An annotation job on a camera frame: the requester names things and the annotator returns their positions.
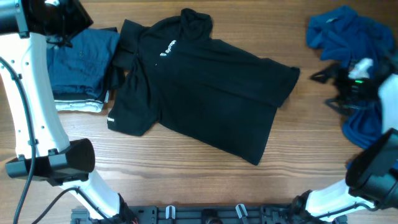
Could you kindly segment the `black polo shirt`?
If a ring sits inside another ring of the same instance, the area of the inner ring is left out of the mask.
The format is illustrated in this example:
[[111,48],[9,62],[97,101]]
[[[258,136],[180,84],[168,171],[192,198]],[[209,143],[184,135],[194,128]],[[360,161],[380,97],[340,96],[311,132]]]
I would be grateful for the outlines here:
[[108,128],[142,136],[160,123],[258,165],[300,70],[213,39],[212,29],[189,8],[150,27],[124,21],[114,64],[127,76]]

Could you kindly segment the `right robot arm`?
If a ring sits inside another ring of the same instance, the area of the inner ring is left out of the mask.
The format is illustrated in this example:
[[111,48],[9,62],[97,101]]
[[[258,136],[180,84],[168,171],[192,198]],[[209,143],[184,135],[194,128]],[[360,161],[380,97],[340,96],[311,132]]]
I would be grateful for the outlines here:
[[333,79],[338,95],[327,104],[337,103],[335,110],[349,116],[350,136],[377,135],[363,143],[343,180],[295,197],[288,223],[334,223],[358,210],[397,208],[397,57],[385,58],[374,77],[368,74],[372,65],[370,58],[352,70],[335,63],[311,76],[320,83]]

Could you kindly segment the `blue polo shirt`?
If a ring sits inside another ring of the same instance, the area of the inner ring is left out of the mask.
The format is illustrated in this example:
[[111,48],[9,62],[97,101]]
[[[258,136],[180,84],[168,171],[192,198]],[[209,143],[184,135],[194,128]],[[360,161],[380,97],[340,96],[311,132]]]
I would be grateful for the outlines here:
[[351,70],[357,61],[373,59],[372,77],[383,60],[392,62],[392,74],[377,91],[378,101],[366,102],[367,110],[344,116],[342,132],[353,144],[368,149],[397,127],[397,48],[390,28],[341,6],[310,18],[306,43],[321,50],[321,60],[334,60],[340,68]]

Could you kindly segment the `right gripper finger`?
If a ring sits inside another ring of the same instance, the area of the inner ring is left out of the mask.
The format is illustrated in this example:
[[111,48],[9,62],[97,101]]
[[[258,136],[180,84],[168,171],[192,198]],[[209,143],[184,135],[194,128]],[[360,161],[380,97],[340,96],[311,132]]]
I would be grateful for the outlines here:
[[324,68],[323,70],[320,70],[319,72],[311,75],[310,79],[315,82],[325,84],[329,79],[337,77],[339,69],[340,69],[339,63],[333,63]]
[[369,106],[362,102],[344,102],[337,98],[330,98],[324,101],[329,108],[343,116],[351,116],[356,111],[367,110]]

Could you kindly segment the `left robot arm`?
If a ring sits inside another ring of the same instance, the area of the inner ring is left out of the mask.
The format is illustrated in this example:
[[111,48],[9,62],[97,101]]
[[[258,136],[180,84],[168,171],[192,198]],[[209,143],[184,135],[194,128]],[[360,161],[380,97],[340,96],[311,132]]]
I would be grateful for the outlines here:
[[1,77],[16,131],[9,177],[46,181],[71,193],[92,223],[137,223],[122,196],[95,170],[88,139],[69,140],[58,116],[47,70],[47,46],[71,46],[92,24],[79,1],[1,1]]

